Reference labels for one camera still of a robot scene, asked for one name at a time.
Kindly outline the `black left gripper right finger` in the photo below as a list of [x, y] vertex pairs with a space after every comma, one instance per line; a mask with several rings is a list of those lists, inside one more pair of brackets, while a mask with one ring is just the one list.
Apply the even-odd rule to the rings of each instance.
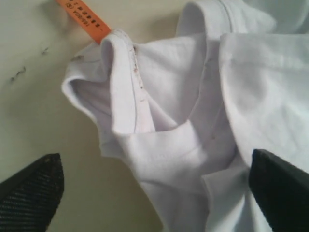
[[309, 230], [309, 175], [275, 154], [255, 149], [249, 187], [274, 232]]

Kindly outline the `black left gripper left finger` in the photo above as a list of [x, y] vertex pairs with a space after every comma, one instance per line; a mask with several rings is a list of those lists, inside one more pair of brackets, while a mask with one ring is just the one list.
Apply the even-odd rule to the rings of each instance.
[[47, 154], [0, 184], [2, 232], [47, 231], [64, 192], [59, 153]]

